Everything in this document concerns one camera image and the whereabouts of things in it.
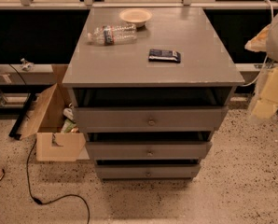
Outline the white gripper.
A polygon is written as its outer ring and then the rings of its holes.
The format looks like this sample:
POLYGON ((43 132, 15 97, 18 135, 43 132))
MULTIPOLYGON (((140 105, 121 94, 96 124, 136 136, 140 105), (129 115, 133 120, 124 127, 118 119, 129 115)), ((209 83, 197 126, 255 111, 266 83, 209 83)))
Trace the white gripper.
MULTIPOLYGON (((265 26, 249 40, 244 48, 253 52, 265 52, 270 26, 265 26)), ((250 103, 250 115, 254 119, 269 119, 278 110, 278 65, 265 70, 257 81, 256 94, 250 103)))

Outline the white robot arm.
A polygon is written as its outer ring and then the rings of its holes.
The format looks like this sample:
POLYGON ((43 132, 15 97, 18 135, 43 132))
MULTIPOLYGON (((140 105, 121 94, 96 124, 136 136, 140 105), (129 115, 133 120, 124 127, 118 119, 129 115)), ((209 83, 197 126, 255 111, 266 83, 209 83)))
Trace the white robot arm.
POLYGON ((259 73, 256 94, 248 107, 252 119, 269 119, 278 110, 278 13, 244 48, 253 52, 263 51, 276 62, 274 68, 259 73))

